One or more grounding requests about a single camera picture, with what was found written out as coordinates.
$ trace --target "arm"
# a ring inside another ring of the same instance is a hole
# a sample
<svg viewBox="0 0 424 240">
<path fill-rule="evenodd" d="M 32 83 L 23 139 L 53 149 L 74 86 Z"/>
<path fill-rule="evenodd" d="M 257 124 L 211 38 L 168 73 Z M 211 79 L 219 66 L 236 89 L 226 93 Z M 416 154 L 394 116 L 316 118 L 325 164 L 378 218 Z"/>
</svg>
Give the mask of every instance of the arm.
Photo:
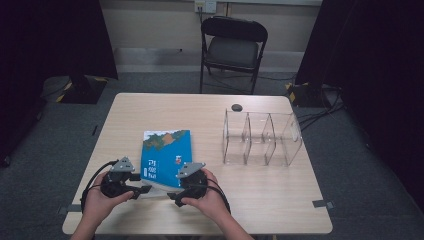
<svg viewBox="0 0 424 240">
<path fill-rule="evenodd" d="M 97 176 L 93 183 L 93 187 L 87 194 L 87 200 L 85 202 L 84 214 L 82 215 L 81 221 L 77 226 L 71 239 L 78 240 L 90 240 L 94 236 L 97 227 L 102 221 L 109 216 L 112 209 L 133 196 L 133 192 L 126 192 L 118 197 L 109 198 L 103 195 L 100 191 L 100 185 L 103 177 L 107 174 L 104 172 Z"/>
<path fill-rule="evenodd" d="M 203 169 L 203 172 L 206 174 L 206 178 L 218 182 L 210 171 Z M 212 181 L 208 181 L 208 186 L 218 187 Z M 181 202 L 199 209 L 203 214 L 212 219 L 224 233 L 226 239 L 253 239 L 228 212 L 219 193 L 208 189 L 206 195 L 201 199 L 183 198 Z"/>
</svg>

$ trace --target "black chair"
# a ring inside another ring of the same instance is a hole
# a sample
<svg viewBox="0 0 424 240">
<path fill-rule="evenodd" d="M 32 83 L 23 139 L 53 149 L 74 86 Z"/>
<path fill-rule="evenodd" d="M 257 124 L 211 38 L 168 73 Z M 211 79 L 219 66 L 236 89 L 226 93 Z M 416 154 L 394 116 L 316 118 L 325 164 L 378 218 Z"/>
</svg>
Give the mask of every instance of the black chair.
<svg viewBox="0 0 424 240">
<path fill-rule="evenodd" d="M 268 32 L 255 21 L 214 16 L 205 19 L 202 31 L 202 63 L 200 93 L 203 88 L 203 67 L 251 73 L 253 94 Z M 212 36 L 209 47 L 206 36 Z"/>
</svg>

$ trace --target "acrylic divider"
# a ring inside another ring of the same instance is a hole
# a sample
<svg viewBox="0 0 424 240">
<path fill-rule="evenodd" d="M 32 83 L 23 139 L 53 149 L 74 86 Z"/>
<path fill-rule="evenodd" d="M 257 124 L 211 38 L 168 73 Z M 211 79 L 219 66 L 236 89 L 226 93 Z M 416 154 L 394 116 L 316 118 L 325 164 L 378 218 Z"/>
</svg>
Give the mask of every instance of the acrylic divider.
<svg viewBox="0 0 424 240">
<path fill-rule="evenodd" d="M 224 163 L 289 166 L 302 146 L 294 114 L 225 112 Z"/>
</svg>

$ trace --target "book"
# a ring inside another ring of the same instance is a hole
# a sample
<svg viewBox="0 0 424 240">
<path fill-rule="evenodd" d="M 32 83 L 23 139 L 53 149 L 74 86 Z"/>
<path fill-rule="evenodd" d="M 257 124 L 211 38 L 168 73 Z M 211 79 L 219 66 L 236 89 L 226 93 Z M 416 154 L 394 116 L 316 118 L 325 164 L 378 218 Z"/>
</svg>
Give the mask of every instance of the book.
<svg viewBox="0 0 424 240">
<path fill-rule="evenodd" d="M 167 192 L 182 191 L 176 177 L 192 162 L 190 130 L 145 131 L 141 152 L 141 180 Z"/>
</svg>

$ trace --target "wooden table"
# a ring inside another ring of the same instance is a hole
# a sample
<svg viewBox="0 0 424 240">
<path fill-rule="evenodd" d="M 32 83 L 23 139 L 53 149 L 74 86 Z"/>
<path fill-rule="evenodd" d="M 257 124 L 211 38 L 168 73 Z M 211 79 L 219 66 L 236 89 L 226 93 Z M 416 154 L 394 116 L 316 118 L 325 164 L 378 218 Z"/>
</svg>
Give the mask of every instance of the wooden table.
<svg viewBox="0 0 424 240">
<path fill-rule="evenodd" d="M 250 234 L 326 234 L 332 223 L 305 146 L 290 167 L 223 163 L 225 110 L 233 104 L 248 112 L 291 113 L 282 96 L 121 93 L 113 102 L 73 204 L 103 164 L 128 156 L 140 171 L 143 132 L 189 129 L 193 160 L 205 162 L 219 180 L 232 215 Z M 68 213 L 63 225 L 72 234 L 81 213 Z M 131 200 L 112 211 L 97 234 L 220 235 L 219 228 L 190 206 L 178 208 L 168 197 Z"/>
</svg>

